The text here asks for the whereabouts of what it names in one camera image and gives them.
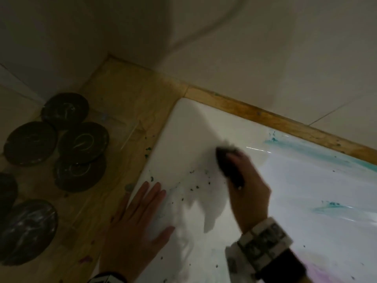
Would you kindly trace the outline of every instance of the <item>black eraser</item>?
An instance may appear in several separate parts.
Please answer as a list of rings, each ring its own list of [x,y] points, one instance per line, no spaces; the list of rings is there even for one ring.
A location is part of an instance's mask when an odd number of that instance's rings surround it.
[[[234,147],[217,147],[216,161],[225,177],[229,178],[236,188],[243,187],[245,180],[238,168],[227,158],[228,153],[237,154]]]

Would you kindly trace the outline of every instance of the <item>wooden edge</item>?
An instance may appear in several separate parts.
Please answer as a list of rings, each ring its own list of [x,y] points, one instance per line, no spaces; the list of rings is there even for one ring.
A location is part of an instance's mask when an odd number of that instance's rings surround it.
[[[323,132],[244,102],[193,86],[188,87],[184,97],[371,164],[377,164],[377,150]]]

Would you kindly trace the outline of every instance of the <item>round black object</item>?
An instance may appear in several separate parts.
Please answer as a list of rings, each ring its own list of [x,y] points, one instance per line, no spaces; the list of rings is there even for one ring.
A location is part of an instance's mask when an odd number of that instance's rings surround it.
[[[60,160],[67,164],[84,164],[101,155],[109,143],[106,128],[94,122],[78,124],[60,139]]]
[[[83,192],[97,184],[106,170],[106,159],[100,155],[87,164],[66,164],[60,159],[55,163],[54,178],[59,189],[67,192]]]
[[[0,173],[0,219],[12,209],[18,196],[18,185],[11,174]]]
[[[84,121],[89,112],[88,101],[82,95],[60,93],[46,102],[42,108],[42,120],[57,130],[67,130]]]
[[[54,151],[58,133],[48,123],[29,122],[14,130],[4,145],[4,156],[13,165],[32,166]]]
[[[13,266],[33,260],[50,245],[57,228],[58,214],[48,201],[16,205],[0,229],[0,262]]]

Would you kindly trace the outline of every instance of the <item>person's left hand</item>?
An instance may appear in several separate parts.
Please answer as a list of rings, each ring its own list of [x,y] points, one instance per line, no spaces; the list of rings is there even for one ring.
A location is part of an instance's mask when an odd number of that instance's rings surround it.
[[[149,183],[144,182],[129,207],[129,192],[121,201],[106,235],[100,258],[101,273],[117,272],[132,283],[169,241],[175,229],[172,226],[152,241],[145,237],[146,228],[166,196],[161,184],[156,183],[144,197],[148,188]]]

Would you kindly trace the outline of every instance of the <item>white board surface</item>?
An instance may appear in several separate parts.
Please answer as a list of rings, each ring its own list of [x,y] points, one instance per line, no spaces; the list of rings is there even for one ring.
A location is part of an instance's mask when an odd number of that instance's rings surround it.
[[[376,166],[189,99],[176,104],[136,186],[153,177],[167,190],[149,236],[176,227],[137,282],[229,282],[224,250],[240,231],[215,160],[224,141],[270,185],[269,214],[315,282],[377,282]]]

